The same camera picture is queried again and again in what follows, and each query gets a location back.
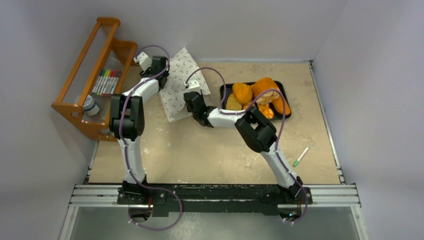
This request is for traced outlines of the white patterned paper bag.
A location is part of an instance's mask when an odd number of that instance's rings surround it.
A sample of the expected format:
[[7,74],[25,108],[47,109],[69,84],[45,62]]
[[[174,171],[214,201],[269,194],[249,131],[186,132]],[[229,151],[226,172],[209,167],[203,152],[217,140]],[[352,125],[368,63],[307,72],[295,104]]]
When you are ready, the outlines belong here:
[[202,72],[198,69],[198,64],[185,47],[171,58],[167,83],[159,91],[165,115],[170,123],[192,115],[188,112],[184,101],[187,80],[196,79],[200,83],[201,94],[206,96],[211,94]]

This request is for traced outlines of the sliced seeded fake bread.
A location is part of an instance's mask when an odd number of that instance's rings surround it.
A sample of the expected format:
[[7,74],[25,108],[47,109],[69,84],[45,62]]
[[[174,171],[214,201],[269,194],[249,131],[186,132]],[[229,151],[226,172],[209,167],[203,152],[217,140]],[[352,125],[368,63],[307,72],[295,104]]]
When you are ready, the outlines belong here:
[[237,99],[234,97],[234,94],[231,93],[227,100],[225,105],[226,110],[230,111],[241,111],[242,110],[242,104],[240,104]]

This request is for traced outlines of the lumpy orange fake bread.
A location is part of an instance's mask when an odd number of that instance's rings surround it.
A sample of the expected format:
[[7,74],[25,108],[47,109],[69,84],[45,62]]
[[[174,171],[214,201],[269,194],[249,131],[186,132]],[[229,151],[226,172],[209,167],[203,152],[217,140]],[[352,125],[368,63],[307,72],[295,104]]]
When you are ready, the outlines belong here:
[[253,91],[250,85],[236,82],[232,86],[232,94],[240,104],[247,104],[252,101]]

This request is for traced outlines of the large fake bread loaf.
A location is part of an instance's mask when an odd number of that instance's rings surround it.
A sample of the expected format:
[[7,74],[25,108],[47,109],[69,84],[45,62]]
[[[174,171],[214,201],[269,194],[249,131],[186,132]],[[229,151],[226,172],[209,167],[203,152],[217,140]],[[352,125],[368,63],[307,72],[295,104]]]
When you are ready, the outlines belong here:
[[[279,91],[278,85],[269,77],[264,77],[256,81],[254,84],[251,85],[251,89],[253,92],[253,97],[257,98],[260,94],[263,92],[266,92],[269,89],[275,89]],[[263,94],[261,97],[259,97],[256,100],[256,103],[258,105],[266,105],[270,104],[275,99],[278,99],[280,95],[276,91],[268,91],[265,94]]]

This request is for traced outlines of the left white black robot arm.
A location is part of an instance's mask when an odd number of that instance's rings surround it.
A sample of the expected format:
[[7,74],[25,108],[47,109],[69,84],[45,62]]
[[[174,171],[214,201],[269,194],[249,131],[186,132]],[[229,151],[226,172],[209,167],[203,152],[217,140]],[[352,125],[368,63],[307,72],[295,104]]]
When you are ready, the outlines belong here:
[[165,86],[169,75],[169,60],[165,56],[153,56],[151,65],[142,72],[141,80],[124,93],[110,98],[109,130],[121,148],[125,176],[118,192],[129,196],[138,205],[149,199],[146,173],[142,164],[141,135],[145,129],[144,103]]

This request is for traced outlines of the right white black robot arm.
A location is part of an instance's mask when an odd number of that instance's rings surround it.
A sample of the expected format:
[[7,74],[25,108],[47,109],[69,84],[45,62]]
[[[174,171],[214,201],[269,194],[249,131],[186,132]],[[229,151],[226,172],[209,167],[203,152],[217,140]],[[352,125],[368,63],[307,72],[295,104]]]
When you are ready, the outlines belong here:
[[281,188],[280,196],[284,202],[292,204],[300,198],[301,193],[308,195],[279,147],[276,127],[259,109],[251,107],[245,112],[220,110],[207,106],[203,96],[195,91],[184,93],[183,99],[187,110],[201,126],[238,131],[245,144],[267,162]]

